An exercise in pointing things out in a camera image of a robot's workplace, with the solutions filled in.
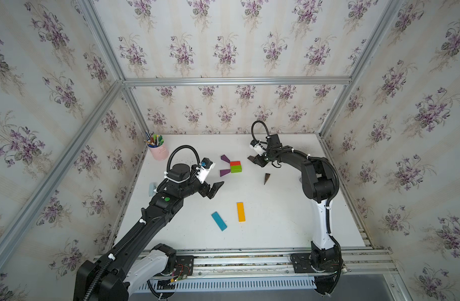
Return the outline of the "yellow long block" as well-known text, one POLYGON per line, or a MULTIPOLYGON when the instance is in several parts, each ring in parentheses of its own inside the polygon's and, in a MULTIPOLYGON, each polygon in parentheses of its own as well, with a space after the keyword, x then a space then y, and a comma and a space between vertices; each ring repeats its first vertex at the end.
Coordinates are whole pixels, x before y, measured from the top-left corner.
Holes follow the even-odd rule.
POLYGON ((244 204, 242 202, 239 202, 236 204, 236 206, 237 206, 237 212, 238 212, 238 221, 240 223, 243 223, 246 221, 244 204))

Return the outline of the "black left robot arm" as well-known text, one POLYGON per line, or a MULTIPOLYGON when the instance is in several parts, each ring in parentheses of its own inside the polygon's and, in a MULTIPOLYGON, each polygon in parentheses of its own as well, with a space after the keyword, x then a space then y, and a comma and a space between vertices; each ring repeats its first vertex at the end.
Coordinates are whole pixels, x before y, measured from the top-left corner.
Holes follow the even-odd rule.
POLYGON ((207 183, 215 163, 200 158, 190 145, 179 146, 168 157, 163 181, 157 186, 149 205, 127 234, 95 262, 79 267, 74 300, 128 300, 145 282, 161 273, 171 273, 176 251, 158 244, 140 259, 141 253, 180 211, 184 200, 194 194, 212 199, 224 184, 207 183))

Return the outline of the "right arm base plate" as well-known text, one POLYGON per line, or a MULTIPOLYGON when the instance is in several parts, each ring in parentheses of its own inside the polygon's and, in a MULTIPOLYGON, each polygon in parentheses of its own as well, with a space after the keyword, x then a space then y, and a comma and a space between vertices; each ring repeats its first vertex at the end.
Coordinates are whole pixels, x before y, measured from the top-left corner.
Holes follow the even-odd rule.
POLYGON ((337 273, 343 266, 335 253, 294 253, 290 261, 295 273, 337 273))

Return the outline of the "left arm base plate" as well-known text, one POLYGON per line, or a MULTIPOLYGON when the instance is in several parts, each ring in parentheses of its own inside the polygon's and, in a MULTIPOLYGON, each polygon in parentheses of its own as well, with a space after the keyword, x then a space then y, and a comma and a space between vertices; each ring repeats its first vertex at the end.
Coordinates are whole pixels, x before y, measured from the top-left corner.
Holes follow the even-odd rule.
POLYGON ((170 258, 163 272, 160 272, 155 276, 163 278, 185 279, 193 274, 194 259, 195 257, 191 255, 177 255, 175 258, 170 258))

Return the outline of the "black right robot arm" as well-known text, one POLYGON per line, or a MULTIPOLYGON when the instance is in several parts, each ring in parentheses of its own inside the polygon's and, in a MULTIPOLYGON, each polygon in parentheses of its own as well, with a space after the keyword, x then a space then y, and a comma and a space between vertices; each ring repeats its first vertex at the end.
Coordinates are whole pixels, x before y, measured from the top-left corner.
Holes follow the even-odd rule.
POLYGON ((301 185, 304 195, 312 201, 314 237, 311 241, 310 266, 316 272, 332 272, 342 267, 340 244, 332 234, 332 201, 340 188, 339 178, 333 165, 326 158, 306 154, 289 145, 283 145, 277 134, 270 134, 266 124, 256 120, 251 125, 252 141, 250 148, 256 156, 251 162, 260 167, 281 164, 301 172, 301 185))

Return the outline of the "green rectangular block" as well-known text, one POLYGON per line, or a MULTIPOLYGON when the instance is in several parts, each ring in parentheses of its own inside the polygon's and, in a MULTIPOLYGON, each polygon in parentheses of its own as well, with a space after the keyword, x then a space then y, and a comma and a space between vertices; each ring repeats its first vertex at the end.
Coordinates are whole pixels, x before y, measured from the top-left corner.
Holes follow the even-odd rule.
POLYGON ((241 165, 233 165, 231 166, 231 173, 241 173, 242 166, 241 165))

